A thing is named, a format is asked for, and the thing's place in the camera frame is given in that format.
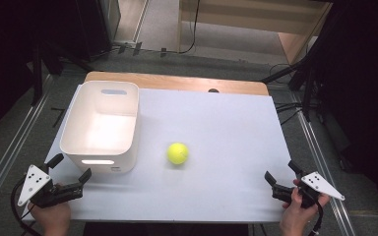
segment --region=black cable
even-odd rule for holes
[[[190,34],[192,34],[192,37],[194,37],[194,36],[195,36],[195,33],[192,31],[192,22],[189,22],[189,31],[190,31]]]
[[[63,117],[64,112],[66,112],[66,109],[51,107],[51,110],[60,111],[59,116],[57,117],[56,121],[53,124],[53,128],[55,128],[57,126],[57,124],[60,122],[61,118]]]
[[[186,51],[179,52],[179,54],[184,54],[184,53],[192,50],[192,47],[195,45],[195,41],[196,41],[196,24],[198,23],[199,3],[200,2],[201,2],[201,0],[198,0],[198,6],[196,7],[195,24],[193,25],[193,41],[192,41],[192,45]]]
[[[287,106],[302,106],[302,103],[300,102],[291,102],[291,103],[284,103],[284,104],[281,104],[280,106],[276,107],[276,109],[282,109],[284,107],[287,107]]]
[[[94,55],[94,56],[92,56],[90,62],[97,61],[101,56],[106,55],[106,54],[109,54],[109,53],[114,52],[114,51],[117,51],[117,50],[119,50],[119,48],[112,48],[112,49],[110,49],[109,51],[105,51],[105,52],[99,53],[99,54],[97,54],[97,55]],[[66,64],[75,64],[74,62],[71,62],[69,59],[67,59],[67,58],[65,58],[65,57],[59,57],[59,60],[60,60],[60,62],[62,62],[62,63],[66,63]]]
[[[287,105],[287,104],[293,104],[295,102],[274,102],[275,105]]]
[[[38,232],[36,232],[35,230],[33,230],[32,228],[30,228],[28,225],[24,224],[23,223],[23,220],[20,218],[20,216],[18,215],[17,213],[17,209],[15,207],[15,195],[17,194],[17,191],[18,189],[20,188],[20,186],[22,186],[24,184],[24,182],[26,181],[26,176],[24,176],[20,181],[18,181],[18,183],[14,186],[14,189],[12,190],[12,193],[11,193],[11,210],[12,210],[12,214],[15,216],[15,219],[18,221],[18,223],[20,224],[20,226],[28,231],[31,235],[33,236],[41,236]]]
[[[267,236],[265,226],[263,224],[260,224],[260,227],[262,228],[263,235]]]
[[[282,113],[284,111],[290,110],[292,108],[297,108],[297,107],[301,107],[301,105],[292,105],[292,106],[288,106],[288,107],[283,107],[283,108],[277,109],[276,112],[279,114],[279,113]]]
[[[302,109],[299,109],[295,111],[289,118],[285,119],[283,122],[281,122],[281,126],[284,125],[287,121],[289,121],[291,118],[293,118],[294,115],[296,115],[299,111],[302,111]]]
[[[195,22],[194,22],[193,33],[192,33],[193,40],[192,40],[192,44],[189,47],[189,49],[187,49],[186,51],[182,51],[182,52],[177,52],[177,51],[158,51],[158,50],[151,50],[151,49],[139,49],[139,50],[143,51],[143,52],[172,53],[172,54],[185,54],[185,53],[189,52],[190,50],[192,50],[192,48],[194,47],[195,42],[196,42],[196,25],[198,23],[198,15],[199,15],[199,5],[200,5],[200,2],[201,2],[201,0],[198,0],[198,4],[197,4],[197,7],[196,7]],[[127,47],[127,46],[125,46],[125,49],[134,50],[133,47]],[[105,54],[111,53],[112,51],[116,51],[116,50],[119,50],[119,48],[114,48],[114,49],[112,49],[112,50],[110,50],[108,52],[101,53],[101,54],[99,54],[97,56],[105,55]]]
[[[34,224],[35,224],[35,221],[29,224],[29,228],[31,228]],[[27,230],[24,230],[24,232],[20,236],[25,236],[27,233],[28,233]]]
[[[309,232],[308,236],[314,236],[315,234],[318,235],[319,234],[318,230],[321,228],[321,224],[322,224],[322,217],[324,216],[324,210],[323,210],[322,206],[320,205],[320,203],[318,202],[318,200],[312,198],[312,196],[310,194],[308,194],[306,191],[303,191],[302,193],[304,195],[306,195],[308,198],[310,198],[311,200],[313,200],[314,203],[318,206],[318,213],[319,213],[318,220],[315,223],[312,231]]]
[[[272,70],[277,66],[288,66],[290,68],[290,64],[286,64],[286,63],[276,64],[276,65],[274,65],[273,67],[270,68],[269,76],[272,75]],[[275,82],[278,83],[278,84],[286,85],[286,83],[279,82],[278,80],[275,80]]]
[[[35,205],[32,205],[32,207],[29,209],[29,211],[27,211],[27,213],[25,213],[23,216],[21,216],[21,219],[24,219],[32,211],[33,207],[35,207]]]

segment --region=wrist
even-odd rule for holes
[[[69,228],[51,228],[44,230],[44,236],[67,236]]]
[[[281,223],[279,227],[281,229],[281,233],[283,236],[302,236],[303,235],[304,227],[302,226],[298,226],[298,225],[287,226]]]

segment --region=gray floor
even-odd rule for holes
[[[263,54],[269,54],[269,57],[260,56],[263,62],[251,62],[248,59],[240,59],[239,56],[230,58],[211,58],[208,55],[176,55],[168,54],[160,58],[156,52],[141,51],[138,56],[133,56],[132,50],[126,50],[122,54],[112,52],[102,56],[97,61],[91,63],[97,70],[108,72],[135,72],[148,74],[176,75],[188,77],[217,78],[224,80],[239,81],[257,81],[269,75],[272,65],[283,63],[281,57],[282,47],[274,39],[270,41],[273,45],[272,50]],[[273,69],[273,73],[282,66]],[[23,230],[17,225],[14,216],[9,207],[9,197],[14,184],[21,178],[30,164],[40,165],[48,153],[55,134],[58,130],[59,123],[55,124],[60,112],[52,108],[66,108],[73,96],[78,84],[81,84],[86,74],[75,65],[66,64],[61,77],[51,77],[52,83],[48,98],[43,104],[40,114],[30,133],[22,144],[15,161],[9,168],[8,175],[3,179],[0,186],[0,235],[21,235]],[[292,93],[285,84],[289,76],[282,78],[278,83],[271,83],[268,88],[275,102],[292,102]],[[0,121],[0,160],[19,127],[22,125],[25,117],[30,110],[32,100],[32,91],[27,92],[15,104],[13,109]],[[288,118],[294,111],[290,110],[280,114],[280,120]],[[300,123],[300,116],[294,116],[291,120],[283,125],[283,133],[291,158],[299,162],[303,168],[309,171],[317,169],[314,156],[304,135]],[[330,137],[327,135],[325,128],[321,126],[314,115],[311,114],[311,126],[317,137],[318,144],[324,154],[324,159],[329,166],[334,182],[339,191],[346,196],[346,209],[350,216],[350,221],[355,230],[355,235],[378,235],[378,193],[376,186],[365,176],[360,174],[347,174],[339,166],[338,155],[333,148]],[[321,233],[323,235],[345,235],[342,233],[339,221],[337,220],[333,207],[325,207],[325,217]],[[74,221],[69,235],[82,235],[84,222]],[[267,235],[279,235],[279,228],[276,223],[265,224],[264,228]],[[264,235],[260,225],[254,225],[250,228],[251,235]]]
[[[143,49],[176,51],[179,1],[150,0],[138,42]],[[194,24],[183,22],[180,51],[193,42]],[[286,63],[276,33],[257,29],[197,24],[196,44],[188,55],[276,65]]]

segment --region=human hand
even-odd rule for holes
[[[32,217],[44,228],[44,236],[65,236],[70,225],[70,206],[62,203],[41,208],[29,203]]]
[[[299,180],[293,180],[293,183],[298,185]],[[286,208],[280,223],[283,236],[302,236],[306,224],[318,213],[317,205],[307,209],[300,207],[302,204],[302,196],[299,195],[298,191],[298,188],[294,188],[291,194],[291,203],[283,204],[283,207]],[[330,197],[325,194],[321,194],[318,198],[321,207],[329,201]]]

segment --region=wooden table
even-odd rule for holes
[[[209,91],[210,89],[216,89],[222,93],[269,95],[266,85],[258,82],[106,72],[90,72],[85,78],[85,82],[88,81],[131,82],[142,89],[175,89],[192,91]]]

